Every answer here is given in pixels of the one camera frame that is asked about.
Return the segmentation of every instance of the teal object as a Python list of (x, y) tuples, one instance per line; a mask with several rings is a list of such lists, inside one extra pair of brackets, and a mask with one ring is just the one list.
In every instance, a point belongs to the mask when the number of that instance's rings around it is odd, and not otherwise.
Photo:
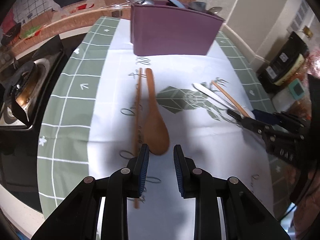
[(305, 94), (303, 86), (298, 78), (293, 80), (289, 84), (288, 88), (289, 88), (289, 91), (295, 100), (301, 99)]
[(168, 0), (169, 2), (173, 3), (176, 7), (179, 8), (186, 8), (182, 3), (180, 3), (178, 0)]

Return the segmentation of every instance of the white tablecloth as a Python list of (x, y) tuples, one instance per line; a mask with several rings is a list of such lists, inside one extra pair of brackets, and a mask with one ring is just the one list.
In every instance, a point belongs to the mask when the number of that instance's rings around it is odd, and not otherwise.
[[(192, 83), (208, 84), (219, 78), (228, 82), (224, 89), (237, 102), (252, 109), (229, 60), (216, 42), (207, 56), (169, 55), (141, 59), (133, 54), (129, 31), (130, 22), (121, 20), (109, 47), (97, 91), (87, 144), (89, 174), (96, 179), (110, 176), (128, 162), (119, 153), (132, 151), (134, 117), (121, 112), (130, 113), (123, 109), (130, 109), (134, 104), (137, 78), (131, 73), (139, 67), (153, 70), (157, 93), (173, 87), (192, 94), (196, 91)], [(148, 108), (148, 89), (146, 80), (143, 78), (142, 81), (143, 118)], [(213, 100), (208, 101), (220, 107)], [(176, 144), (181, 144), (185, 156), (191, 157), (196, 166), (212, 176), (238, 177), (273, 213), (267, 153), (251, 132), (223, 120), (213, 111), (218, 117), (214, 119), (203, 107), (191, 107), (193, 110), (183, 109), (177, 113), (160, 105), (158, 108), (169, 131), (170, 147), (162, 156), (150, 155), (147, 176), (159, 178), (161, 183), (146, 182), (145, 201), (140, 203), (140, 209), (134, 209), (128, 201), (131, 240), (193, 239), (195, 200), (185, 200), (179, 193), (173, 163)]]

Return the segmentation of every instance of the kitchen illustration poster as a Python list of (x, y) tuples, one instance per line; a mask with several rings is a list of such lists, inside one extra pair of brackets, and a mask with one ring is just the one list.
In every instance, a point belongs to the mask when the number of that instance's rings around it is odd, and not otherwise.
[(0, 67), (48, 38), (93, 25), (101, 16), (130, 20), (129, 0), (16, 0), (0, 26)]

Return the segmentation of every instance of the green grid border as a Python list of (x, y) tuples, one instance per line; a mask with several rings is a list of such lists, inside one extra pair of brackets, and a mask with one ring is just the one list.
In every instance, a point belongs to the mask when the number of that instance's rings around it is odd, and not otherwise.
[[(216, 41), (229, 59), (249, 98), (252, 108), (268, 113), (275, 112), (276, 110), (268, 94), (265, 92), (256, 73), (252, 70), (244, 55), (223, 32), (218, 33)], [(273, 212), (276, 218), (280, 218), (291, 204), (289, 196), (292, 186), (284, 177), (284, 170), (287, 164), (273, 155), (268, 154), (268, 158), (273, 188)]]
[(96, 21), (71, 55), (49, 99), (37, 158), (39, 196), (45, 218), (89, 175), (87, 142), (94, 103), (119, 21), (111, 17)]

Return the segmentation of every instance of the tablecloth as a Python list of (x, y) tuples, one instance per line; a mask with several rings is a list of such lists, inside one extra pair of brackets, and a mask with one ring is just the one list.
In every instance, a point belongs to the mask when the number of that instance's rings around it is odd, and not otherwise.
[[(103, 178), (126, 166), (139, 67), (154, 72), (158, 108), (171, 143), (165, 155), (150, 155), (140, 209), (128, 204), (130, 238), (193, 238), (194, 200), (179, 194), (172, 157), (175, 144), (181, 144), (198, 167), (219, 178), (239, 177), (271, 213), (283, 213), (289, 204), (285, 164), (267, 155), (257, 137), (233, 124), (219, 104), (192, 87), (194, 82), (209, 87), (214, 79), (241, 105), (274, 111), (231, 40), (219, 32), (207, 56), (137, 57), (130, 43), (130, 22), (101, 17), (73, 52), (44, 114), (37, 163), (44, 216), (84, 177)], [(142, 116), (147, 95), (143, 79)]]

